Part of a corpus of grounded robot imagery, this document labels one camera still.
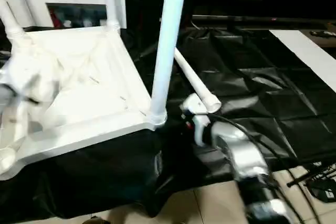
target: black tarp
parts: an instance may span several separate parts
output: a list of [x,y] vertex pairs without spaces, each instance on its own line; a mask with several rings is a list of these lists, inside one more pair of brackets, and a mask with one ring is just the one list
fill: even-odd
[[[156,44],[138,50],[130,32],[122,37],[151,92]],[[183,30],[178,48],[222,101],[221,114],[271,145],[288,165],[336,156],[336,93],[270,32]],[[31,164],[0,182],[0,223],[71,218],[132,202],[154,216],[175,191],[230,180],[223,154],[195,146],[180,119],[179,104],[191,92],[175,65],[163,129]],[[263,151],[273,170],[284,168]]]

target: beige floor tile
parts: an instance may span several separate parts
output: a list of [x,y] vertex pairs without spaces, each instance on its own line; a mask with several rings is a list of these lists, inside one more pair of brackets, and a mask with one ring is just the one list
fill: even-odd
[[234,182],[195,190],[204,224],[246,224],[243,202]]
[[192,190],[174,194],[167,201],[159,215],[147,217],[137,207],[128,205],[110,211],[92,214],[111,221],[113,224],[203,224],[196,198]]
[[319,215],[322,215],[326,212],[336,210],[336,203],[324,203],[318,199],[315,199],[312,196],[311,198],[313,199],[313,205],[315,207],[315,210]]
[[[301,168],[293,169],[293,173],[296,177],[298,177],[300,174],[302,175],[303,172],[304,171]],[[280,171],[280,172],[274,173],[274,177],[279,182],[286,197],[293,204],[293,206],[298,211],[298,213],[300,213],[303,220],[308,220],[308,219],[313,218],[313,214],[305,198],[301,194],[301,191],[299,190],[299,188],[297,186],[292,186],[291,188],[287,187],[286,184],[292,181],[290,175],[286,171]],[[305,187],[303,187],[303,190],[308,195],[309,200],[312,200],[312,197],[310,196],[308,190]],[[293,212],[291,212],[291,216],[293,217],[295,222],[299,221]]]
[[[320,216],[322,224],[334,224],[336,222],[336,211],[330,211]],[[308,220],[306,224],[316,224],[314,219]]]
[[22,224],[82,224],[84,221],[88,219],[90,219],[90,215],[83,215],[72,219],[50,218],[47,220],[24,222]]

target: white chair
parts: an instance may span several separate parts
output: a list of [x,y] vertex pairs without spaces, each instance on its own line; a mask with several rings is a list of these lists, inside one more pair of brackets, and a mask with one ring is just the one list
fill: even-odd
[[[120,38],[114,0],[106,3],[106,27],[25,33],[0,0],[0,18],[13,44],[1,82],[41,102],[22,98],[4,111],[0,180],[27,164],[165,123],[183,0],[164,0],[152,98]],[[187,64],[181,57],[179,64]],[[198,90],[206,97],[203,86]],[[208,100],[219,108],[218,100]]]

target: black cable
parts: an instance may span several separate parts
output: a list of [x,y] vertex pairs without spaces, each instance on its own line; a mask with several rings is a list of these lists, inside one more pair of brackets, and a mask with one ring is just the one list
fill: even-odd
[[331,175],[331,174],[333,174],[334,172],[336,172],[335,169],[330,169],[330,170],[328,170],[328,171],[326,171],[326,172],[322,172],[322,173],[320,173],[321,177],[319,177],[319,179],[322,179],[322,178],[328,178],[328,175]]
[[[200,113],[200,114],[198,114],[198,113],[197,113],[197,114],[194,114],[194,115],[206,115],[206,116],[208,116],[209,118],[214,118],[214,119],[218,119],[218,120],[220,120],[220,121],[224,121],[224,122],[226,122],[226,123],[229,123],[229,124],[233,125],[234,127],[236,127],[237,129],[241,130],[242,132],[244,132],[244,133],[248,136],[248,138],[250,139],[250,141],[251,141],[252,143],[254,143],[256,146],[258,146],[258,144],[260,144],[260,145],[262,145],[264,148],[266,148],[267,150],[269,150],[269,151],[274,155],[274,157],[275,157],[278,161],[281,162],[281,164],[283,165],[283,167],[285,168],[285,170],[289,173],[289,175],[291,176],[291,178],[292,178],[293,180],[296,179],[295,176],[294,176],[294,174],[293,174],[293,173],[290,171],[290,169],[288,168],[287,164],[285,164],[285,162],[282,160],[282,158],[280,157],[280,155],[279,155],[278,153],[276,153],[276,151],[274,151],[272,147],[270,147],[269,145],[267,145],[266,143],[264,143],[264,142],[262,142],[262,141],[260,141],[260,140],[257,140],[256,138],[254,138],[251,134],[249,134],[249,133],[247,132],[246,129],[244,129],[244,128],[243,128],[241,125],[239,125],[238,123],[235,123],[235,122],[233,122],[233,121],[230,120],[230,119],[227,119],[227,118],[225,118],[225,117],[223,117],[223,116],[215,115],[215,114],[207,114],[207,113]],[[320,220],[320,218],[319,218],[319,216],[317,215],[317,213],[316,213],[316,211],[315,211],[315,209],[314,209],[314,206],[313,206],[312,203],[310,202],[310,200],[309,200],[308,196],[306,195],[306,193],[303,191],[303,188],[302,188],[301,185],[298,184],[298,183],[297,183],[297,186],[299,187],[299,189],[300,189],[300,191],[301,191],[301,194],[302,194],[303,197],[305,198],[305,200],[306,200],[306,202],[307,202],[307,204],[308,204],[308,206],[309,206],[311,212],[313,213],[316,222],[317,222],[318,224],[322,224],[322,223],[321,223],[321,220]]]

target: floor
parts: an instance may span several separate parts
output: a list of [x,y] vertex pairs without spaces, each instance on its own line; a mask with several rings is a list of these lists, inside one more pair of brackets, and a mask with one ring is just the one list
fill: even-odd
[[[305,170],[298,167],[292,170],[296,177]],[[291,181],[285,171],[275,173],[285,194],[299,211],[307,224],[315,224],[313,215],[296,187],[287,188],[285,184]],[[334,223],[336,219],[336,203],[324,204],[309,195],[323,224]],[[153,219],[146,217],[132,206],[123,206],[110,211],[98,212],[80,216],[70,220],[52,218],[42,221],[26,222],[25,224],[82,224],[91,216],[99,216],[112,224],[246,224],[243,204],[234,182],[220,183],[182,191],[174,194],[166,203],[160,214]]]

